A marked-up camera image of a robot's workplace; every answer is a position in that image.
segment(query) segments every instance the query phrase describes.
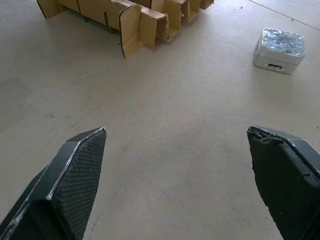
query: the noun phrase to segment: gray floor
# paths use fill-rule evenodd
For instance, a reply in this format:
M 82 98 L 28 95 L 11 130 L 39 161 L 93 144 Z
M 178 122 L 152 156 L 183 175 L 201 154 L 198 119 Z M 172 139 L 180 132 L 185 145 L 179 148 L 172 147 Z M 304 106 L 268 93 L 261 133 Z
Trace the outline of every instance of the gray floor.
M 282 239 L 246 130 L 283 130 L 320 150 L 320 3 L 258 2 L 294 15 L 216 0 L 171 43 L 124 59 L 118 35 L 76 14 L 44 20 L 35 0 L 0 0 L 0 219 L 65 140 L 104 126 L 85 240 Z M 293 75 L 252 65 L 267 27 L 305 36 Z

